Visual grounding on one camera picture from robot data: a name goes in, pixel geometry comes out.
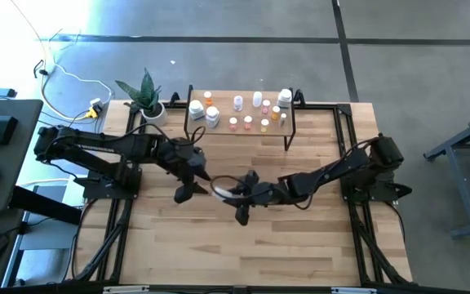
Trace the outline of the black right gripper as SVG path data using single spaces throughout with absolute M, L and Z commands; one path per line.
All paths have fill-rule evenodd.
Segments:
M 286 184 L 284 181 L 260 182 L 259 175 L 255 170 L 249 170 L 244 176 L 237 178 L 236 191 L 238 193 L 251 193 L 245 198 L 234 200 L 236 207 L 235 218 L 237 222 L 246 226 L 249 221 L 250 206 L 268 207 L 273 205 L 285 205 Z

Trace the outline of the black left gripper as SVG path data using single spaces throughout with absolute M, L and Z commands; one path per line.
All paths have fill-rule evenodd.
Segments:
M 183 183 L 174 195 L 178 204 L 188 201 L 194 194 L 208 194 L 208 191 L 194 181 L 195 176 L 210 181 L 206 171 L 206 157 L 202 149 L 192 141 L 176 138 L 161 143 L 157 150 L 157 165 Z

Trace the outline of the white Trader Joe's melatonin bottle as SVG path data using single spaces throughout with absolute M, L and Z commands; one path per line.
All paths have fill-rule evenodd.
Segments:
M 206 109 L 206 125 L 209 128 L 216 128 L 220 120 L 219 110 L 215 106 Z
M 193 121 L 202 119 L 205 116 L 205 110 L 200 100 L 191 100 L 188 106 L 189 117 Z

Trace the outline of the white labelled supplement bottle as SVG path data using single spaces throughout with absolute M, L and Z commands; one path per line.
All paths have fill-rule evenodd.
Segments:
M 282 109 L 288 109 L 291 106 L 293 99 L 292 92 L 290 89 L 282 89 L 277 96 L 277 106 Z

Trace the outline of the wooden shelf black metal legs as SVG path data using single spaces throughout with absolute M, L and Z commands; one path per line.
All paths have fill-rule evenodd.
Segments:
M 205 104 L 203 93 L 210 91 L 212 94 L 213 105 L 220 113 L 220 120 L 216 128 L 209 128 L 206 125 L 206 109 L 209 107 Z M 262 91 L 263 100 L 271 102 L 268 114 L 262 114 L 261 107 L 256 108 L 252 105 L 252 97 L 254 91 L 214 91 L 214 90 L 195 90 L 193 87 L 188 89 L 188 98 L 185 110 L 184 131 L 186 134 L 191 135 L 198 128 L 202 128 L 207 135 L 242 135 L 242 136 L 275 136 L 284 139 L 284 150 L 288 150 L 296 133 L 295 111 L 293 106 L 293 99 L 291 106 L 288 109 L 281 109 L 281 114 L 286 113 L 287 119 L 283 127 L 279 126 L 280 118 L 275 121 L 271 119 L 272 107 L 277 105 L 277 96 L 279 92 L 276 91 Z M 233 109 L 233 97 L 243 97 L 243 109 L 237 112 Z M 188 106 L 191 100 L 200 100 L 204 110 L 205 116 L 202 119 L 193 121 L 188 114 Z M 250 130 L 244 129 L 244 117 L 252 117 L 252 126 Z M 231 131 L 229 129 L 229 119 L 235 117 L 237 119 L 237 130 Z M 262 119 L 269 120 L 268 131 L 263 133 L 260 131 L 260 123 Z

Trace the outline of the white plant pot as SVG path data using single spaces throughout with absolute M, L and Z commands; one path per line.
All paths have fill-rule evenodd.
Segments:
M 141 114 L 147 123 L 154 124 L 158 127 L 163 127 L 168 120 L 167 111 L 162 102 L 158 102 L 155 105 L 154 111 L 149 112 L 147 109 L 142 109 Z

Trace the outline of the green snake plant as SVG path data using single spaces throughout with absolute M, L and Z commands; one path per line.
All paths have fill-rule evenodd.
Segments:
M 144 76 L 141 80 L 140 89 L 128 85 L 123 81 L 116 80 L 115 83 L 142 109 L 148 116 L 157 116 L 159 94 L 161 87 L 155 87 L 153 79 L 147 69 L 144 69 Z

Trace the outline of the white label strip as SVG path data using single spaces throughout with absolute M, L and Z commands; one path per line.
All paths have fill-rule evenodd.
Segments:
M 148 294 L 148 286 L 136 286 L 136 285 L 127 285 L 127 286 L 110 286 L 105 287 L 102 291 L 102 294 Z

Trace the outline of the black desk crossbar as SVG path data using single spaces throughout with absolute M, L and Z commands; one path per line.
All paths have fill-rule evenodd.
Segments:
M 76 207 L 71 207 L 19 186 L 13 189 L 8 207 L 22 209 L 72 225 L 78 225 L 82 216 L 82 212 Z

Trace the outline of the dark gray desk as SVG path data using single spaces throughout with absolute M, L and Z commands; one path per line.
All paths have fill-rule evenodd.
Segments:
M 42 106 L 41 100 L 0 100 L 0 116 L 17 119 L 9 143 L 0 145 L 0 211 L 11 201 Z

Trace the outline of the blue-gray metal table frame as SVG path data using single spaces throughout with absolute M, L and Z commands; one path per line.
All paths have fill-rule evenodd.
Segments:
M 423 153 L 423 157 L 429 162 L 433 162 L 442 155 L 445 155 L 449 160 L 450 168 L 469 220 L 468 225 L 450 231 L 450 235 L 453 238 L 470 235 L 470 192 L 468 190 L 468 179 L 462 173 L 459 165 L 457 151 L 460 149 L 470 149 L 470 122 L 463 131 Z

